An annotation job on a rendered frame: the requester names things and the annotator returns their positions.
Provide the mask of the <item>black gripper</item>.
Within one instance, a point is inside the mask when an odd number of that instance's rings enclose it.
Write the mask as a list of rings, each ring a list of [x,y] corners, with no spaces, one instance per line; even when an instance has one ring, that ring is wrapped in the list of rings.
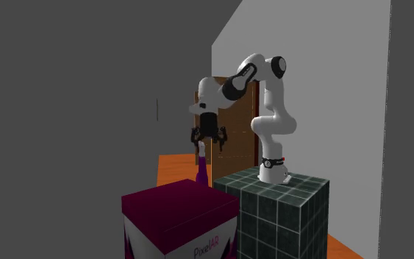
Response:
[[[199,127],[193,127],[191,129],[190,141],[194,146],[198,146],[199,141],[202,141],[204,137],[215,137],[215,143],[219,144],[219,152],[223,151],[223,146],[228,137],[226,127],[218,128],[216,113],[202,113],[199,116]]]

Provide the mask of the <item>brown wooden door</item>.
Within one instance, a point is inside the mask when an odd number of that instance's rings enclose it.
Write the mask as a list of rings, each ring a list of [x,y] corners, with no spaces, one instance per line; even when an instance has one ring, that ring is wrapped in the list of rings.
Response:
[[[251,120],[259,115],[259,87],[258,82],[250,82],[244,97],[218,111],[218,126],[225,127],[228,136],[223,146],[209,137],[203,139],[210,182],[258,164],[260,142]]]

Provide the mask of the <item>purple bottle with white neck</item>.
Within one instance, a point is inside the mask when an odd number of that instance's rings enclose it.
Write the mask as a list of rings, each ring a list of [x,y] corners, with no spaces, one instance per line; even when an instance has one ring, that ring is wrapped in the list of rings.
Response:
[[[207,161],[205,153],[205,144],[203,141],[198,141],[199,158],[198,158],[198,172],[196,174],[196,182],[205,186],[209,186],[207,175]]]

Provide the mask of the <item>maroon topped white box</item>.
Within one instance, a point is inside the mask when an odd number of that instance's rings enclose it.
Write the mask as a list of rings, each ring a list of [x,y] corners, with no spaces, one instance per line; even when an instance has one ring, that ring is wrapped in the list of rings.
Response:
[[[189,179],[121,197],[125,259],[236,259],[239,199]]]

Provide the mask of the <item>dark green tiled robot stand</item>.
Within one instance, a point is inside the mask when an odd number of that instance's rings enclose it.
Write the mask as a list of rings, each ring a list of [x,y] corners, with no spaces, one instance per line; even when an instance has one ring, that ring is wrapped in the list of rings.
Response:
[[[240,200],[237,259],[327,259],[329,180],[289,173],[286,184],[258,180],[252,167],[213,187]]]

